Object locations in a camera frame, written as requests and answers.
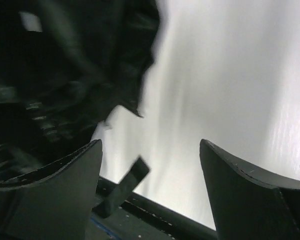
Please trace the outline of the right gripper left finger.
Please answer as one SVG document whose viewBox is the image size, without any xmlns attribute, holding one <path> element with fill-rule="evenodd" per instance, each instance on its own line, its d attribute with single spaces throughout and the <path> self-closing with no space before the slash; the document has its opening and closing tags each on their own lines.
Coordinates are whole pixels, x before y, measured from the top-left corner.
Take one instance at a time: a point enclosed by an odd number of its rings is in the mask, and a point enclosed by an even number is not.
<svg viewBox="0 0 300 240">
<path fill-rule="evenodd" d="M 0 240 L 83 240 L 94 206 L 102 142 L 0 183 Z"/>
</svg>

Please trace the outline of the black folding umbrella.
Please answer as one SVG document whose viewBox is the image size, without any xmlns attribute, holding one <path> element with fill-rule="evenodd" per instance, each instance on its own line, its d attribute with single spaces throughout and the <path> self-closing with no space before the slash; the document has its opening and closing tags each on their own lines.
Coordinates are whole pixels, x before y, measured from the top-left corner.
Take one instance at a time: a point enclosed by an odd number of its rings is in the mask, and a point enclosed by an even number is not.
<svg viewBox="0 0 300 240">
<path fill-rule="evenodd" d="M 0 192 L 34 185 L 116 107 L 140 115 L 159 26 L 154 0 L 0 0 Z"/>
</svg>

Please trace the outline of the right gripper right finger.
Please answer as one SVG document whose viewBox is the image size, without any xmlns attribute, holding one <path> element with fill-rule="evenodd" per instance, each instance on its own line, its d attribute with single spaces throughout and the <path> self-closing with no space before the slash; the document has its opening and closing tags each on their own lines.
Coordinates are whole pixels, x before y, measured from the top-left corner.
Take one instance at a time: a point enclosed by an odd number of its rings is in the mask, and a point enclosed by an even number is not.
<svg viewBox="0 0 300 240">
<path fill-rule="evenodd" d="M 200 141 L 219 240 L 300 240 L 300 180 L 270 172 Z"/>
</svg>

